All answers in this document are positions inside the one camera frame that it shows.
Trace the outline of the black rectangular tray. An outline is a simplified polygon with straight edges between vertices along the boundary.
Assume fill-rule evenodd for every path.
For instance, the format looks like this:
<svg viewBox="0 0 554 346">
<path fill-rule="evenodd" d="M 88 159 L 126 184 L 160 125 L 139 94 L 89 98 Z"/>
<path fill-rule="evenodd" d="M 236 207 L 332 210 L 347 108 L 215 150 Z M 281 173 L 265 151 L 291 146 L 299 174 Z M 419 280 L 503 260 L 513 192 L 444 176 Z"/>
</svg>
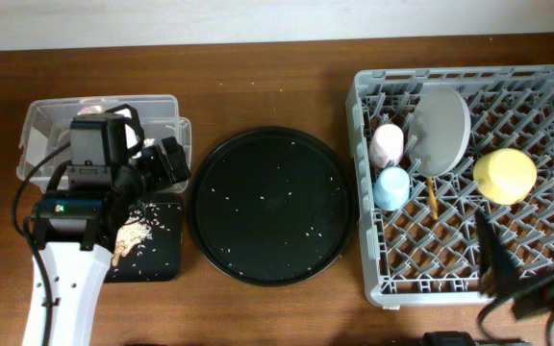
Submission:
<svg viewBox="0 0 554 346">
<path fill-rule="evenodd" d="M 111 265 L 104 280 L 106 284 L 167 282 L 180 271 L 184 221 L 181 196 L 175 193 L 154 194 L 142 203 L 155 203 L 161 207 L 159 218 L 167 226 L 172 226 L 172 232 L 155 234 L 153 240 L 143 242 L 144 248 L 134 248 L 117 267 Z"/>
</svg>

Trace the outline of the pink cup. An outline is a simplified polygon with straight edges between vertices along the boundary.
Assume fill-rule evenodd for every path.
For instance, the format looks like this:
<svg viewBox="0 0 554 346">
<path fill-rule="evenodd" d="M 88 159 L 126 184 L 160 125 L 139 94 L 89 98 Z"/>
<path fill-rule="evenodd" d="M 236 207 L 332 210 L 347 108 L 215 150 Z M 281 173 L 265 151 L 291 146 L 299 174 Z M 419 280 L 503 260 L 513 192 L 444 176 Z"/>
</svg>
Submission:
<svg viewBox="0 0 554 346">
<path fill-rule="evenodd" d="M 369 143 L 368 155 L 371 164 L 377 169 L 399 164 L 404 153 L 404 135 L 394 124 L 379 126 Z"/>
</svg>

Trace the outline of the clear plastic bin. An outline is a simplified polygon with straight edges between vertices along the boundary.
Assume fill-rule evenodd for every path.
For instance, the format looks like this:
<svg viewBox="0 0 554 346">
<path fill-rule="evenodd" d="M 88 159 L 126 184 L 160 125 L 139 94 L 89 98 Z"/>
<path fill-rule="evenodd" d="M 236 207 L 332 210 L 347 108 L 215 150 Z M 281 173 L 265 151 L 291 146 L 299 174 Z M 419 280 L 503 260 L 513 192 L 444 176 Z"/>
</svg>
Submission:
<svg viewBox="0 0 554 346">
<path fill-rule="evenodd" d="M 144 130 L 144 144 L 160 145 L 174 136 L 191 164 L 190 121 L 179 114 L 177 99 L 168 94 L 114 95 L 38 100 L 27 111 L 19 147 L 23 150 L 16 168 L 17 177 L 46 191 L 56 168 L 72 159 L 79 141 L 70 133 L 73 119 L 85 113 L 119 112 L 128 105 L 137 110 Z"/>
</svg>

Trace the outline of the round black tray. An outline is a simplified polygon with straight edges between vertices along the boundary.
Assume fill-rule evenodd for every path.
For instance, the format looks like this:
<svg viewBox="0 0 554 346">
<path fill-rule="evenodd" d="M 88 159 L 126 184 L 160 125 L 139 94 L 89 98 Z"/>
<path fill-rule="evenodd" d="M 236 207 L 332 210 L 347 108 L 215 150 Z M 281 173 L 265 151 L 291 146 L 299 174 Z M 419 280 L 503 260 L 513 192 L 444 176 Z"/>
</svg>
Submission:
<svg viewBox="0 0 554 346">
<path fill-rule="evenodd" d="M 358 215 L 356 187 L 324 142 L 285 127 L 242 132 L 199 165 L 189 226 L 203 255 L 247 284 L 284 286 L 330 266 Z"/>
</svg>

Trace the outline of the food scraps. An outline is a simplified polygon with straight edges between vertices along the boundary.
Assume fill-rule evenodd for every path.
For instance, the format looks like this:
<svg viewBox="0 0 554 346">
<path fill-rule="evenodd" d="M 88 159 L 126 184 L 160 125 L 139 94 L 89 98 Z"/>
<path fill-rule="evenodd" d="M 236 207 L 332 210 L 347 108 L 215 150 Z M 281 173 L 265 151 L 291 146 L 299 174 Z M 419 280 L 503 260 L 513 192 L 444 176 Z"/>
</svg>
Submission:
<svg viewBox="0 0 554 346">
<path fill-rule="evenodd" d="M 112 267 L 117 267 L 120 260 L 127 257 L 134 248 L 144 248 L 145 240 L 153 240 L 155 234 L 172 232 L 172 226 L 161 221 L 158 212 L 162 208 L 155 203 L 142 204 L 131 213 L 131 216 L 118 230 L 113 250 Z"/>
</svg>

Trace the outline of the grey dishwasher rack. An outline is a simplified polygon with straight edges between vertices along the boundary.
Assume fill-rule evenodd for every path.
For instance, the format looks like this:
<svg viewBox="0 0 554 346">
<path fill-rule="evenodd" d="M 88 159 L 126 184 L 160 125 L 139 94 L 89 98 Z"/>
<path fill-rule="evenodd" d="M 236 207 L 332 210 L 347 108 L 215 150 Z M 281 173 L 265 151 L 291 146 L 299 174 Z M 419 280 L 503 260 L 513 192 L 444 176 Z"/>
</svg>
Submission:
<svg viewBox="0 0 554 346">
<path fill-rule="evenodd" d="M 408 203 L 381 210 L 372 194 L 379 176 L 368 158 L 372 135 L 387 123 L 407 129 L 421 96 L 435 87 L 457 90 L 471 116 L 463 158 L 434 179 L 439 218 L 432 218 L 426 178 L 416 171 L 420 161 L 408 158 L 401 162 L 410 177 Z M 476 210 L 489 216 L 522 277 L 554 267 L 554 65 L 363 70 L 345 108 L 371 304 L 388 309 L 482 303 Z M 531 193 L 512 206 L 486 199 L 473 179 L 474 163 L 501 148 L 524 152 L 538 171 Z"/>
</svg>

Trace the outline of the grey plate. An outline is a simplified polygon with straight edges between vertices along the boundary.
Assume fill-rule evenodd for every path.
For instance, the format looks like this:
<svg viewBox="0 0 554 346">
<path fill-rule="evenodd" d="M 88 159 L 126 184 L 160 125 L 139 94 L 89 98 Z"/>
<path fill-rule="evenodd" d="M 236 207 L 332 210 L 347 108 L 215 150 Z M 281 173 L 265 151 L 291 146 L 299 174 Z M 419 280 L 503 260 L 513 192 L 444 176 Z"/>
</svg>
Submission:
<svg viewBox="0 0 554 346">
<path fill-rule="evenodd" d="M 409 151 L 417 172 L 425 177 L 443 175 L 460 162 L 471 131 L 469 109 L 461 94 L 440 86 L 423 94 L 413 112 L 408 137 L 416 138 Z"/>
</svg>

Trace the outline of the wooden chopstick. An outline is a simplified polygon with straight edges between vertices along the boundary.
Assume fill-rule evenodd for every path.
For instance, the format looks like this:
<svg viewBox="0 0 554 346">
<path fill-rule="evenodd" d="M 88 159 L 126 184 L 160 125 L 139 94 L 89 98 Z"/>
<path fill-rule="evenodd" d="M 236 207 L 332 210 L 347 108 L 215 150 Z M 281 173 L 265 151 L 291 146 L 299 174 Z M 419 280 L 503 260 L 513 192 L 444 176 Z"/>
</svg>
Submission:
<svg viewBox="0 0 554 346">
<path fill-rule="evenodd" d="M 434 188 L 434 179 L 432 177 L 427 177 L 426 183 L 429 192 L 429 206 L 432 212 L 432 218 L 437 220 L 439 218 L 439 208 Z"/>
</svg>

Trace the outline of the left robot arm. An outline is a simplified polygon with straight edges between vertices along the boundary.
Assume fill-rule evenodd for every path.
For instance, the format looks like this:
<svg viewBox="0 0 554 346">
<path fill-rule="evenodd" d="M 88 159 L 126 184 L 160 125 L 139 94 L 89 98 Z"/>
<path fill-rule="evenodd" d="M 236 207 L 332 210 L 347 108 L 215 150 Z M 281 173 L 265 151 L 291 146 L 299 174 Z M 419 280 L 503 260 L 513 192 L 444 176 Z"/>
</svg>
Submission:
<svg viewBox="0 0 554 346">
<path fill-rule="evenodd" d="M 174 279 L 181 263 L 184 205 L 171 187 L 190 177 L 173 136 L 147 144 L 136 109 L 79 114 L 68 151 L 44 194 L 13 225 L 32 252 L 26 345 L 87 345 L 103 284 Z"/>
</svg>

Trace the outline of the yellow bowl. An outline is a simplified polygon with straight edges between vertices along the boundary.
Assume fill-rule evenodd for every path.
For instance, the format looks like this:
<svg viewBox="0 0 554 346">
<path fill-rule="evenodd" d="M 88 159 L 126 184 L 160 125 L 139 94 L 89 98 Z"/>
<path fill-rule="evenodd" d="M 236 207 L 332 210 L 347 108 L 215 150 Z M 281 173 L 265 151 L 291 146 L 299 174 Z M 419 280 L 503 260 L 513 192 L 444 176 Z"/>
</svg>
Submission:
<svg viewBox="0 0 554 346">
<path fill-rule="evenodd" d="M 486 154 L 473 168 L 473 179 L 480 193 L 500 205 L 513 205 L 524 200 L 537 178 L 538 171 L 532 159 L 514 148 Z"/>
</svg>

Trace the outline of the blue cup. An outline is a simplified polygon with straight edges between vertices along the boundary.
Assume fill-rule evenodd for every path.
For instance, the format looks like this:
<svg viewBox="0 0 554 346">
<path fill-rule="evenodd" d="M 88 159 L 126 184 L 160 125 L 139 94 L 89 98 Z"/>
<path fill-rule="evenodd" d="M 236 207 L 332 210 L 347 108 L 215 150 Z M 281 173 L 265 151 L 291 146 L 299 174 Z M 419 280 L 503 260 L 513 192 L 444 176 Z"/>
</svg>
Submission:
<svg viewBox="0 0 554 346">
<path fill-rule="evenodd" d="M 373 185 L 372 193 L 375 206 L 381 210 L 403 208 L 410 193 L 408 173 L 397 166 L 384 169 Z"/>
</svg>

